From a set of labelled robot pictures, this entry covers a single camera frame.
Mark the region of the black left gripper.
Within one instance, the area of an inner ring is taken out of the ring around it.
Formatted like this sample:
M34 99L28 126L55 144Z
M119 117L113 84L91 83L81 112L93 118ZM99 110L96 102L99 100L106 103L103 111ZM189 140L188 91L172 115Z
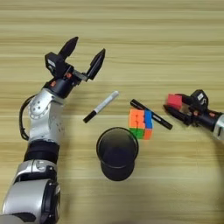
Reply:
M72 54L78 39L78 37L69 39L61 48L59 54L64 60ZM56 72L52 72L53 78L44 85L44 88L48 89L51 93L60 98L67 98L75 86L79 85L82 81L87 81L88 78L90 80L95 78L102 67L105 53L106 50L102 49L94 56L92 62L90 63L90 68L88 69L87 74L73 69L68 69L62 74L56 74Z

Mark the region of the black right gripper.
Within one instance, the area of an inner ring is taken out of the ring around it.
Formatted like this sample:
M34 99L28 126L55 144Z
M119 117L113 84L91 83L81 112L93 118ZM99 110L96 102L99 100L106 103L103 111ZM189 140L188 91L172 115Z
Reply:
M182 102L186 105L191 105L193 103L193 98L185 94L178 94L182 97ZM210 109L205 109L199 111L196 108L190 107L189 111L191 115L183 114L174 107L164 105L164 109L173 117L179 119L185 125L195 125L202 126L210 131L214 130L215 124L218 122L218 119L222 116L221 112L212 111Z

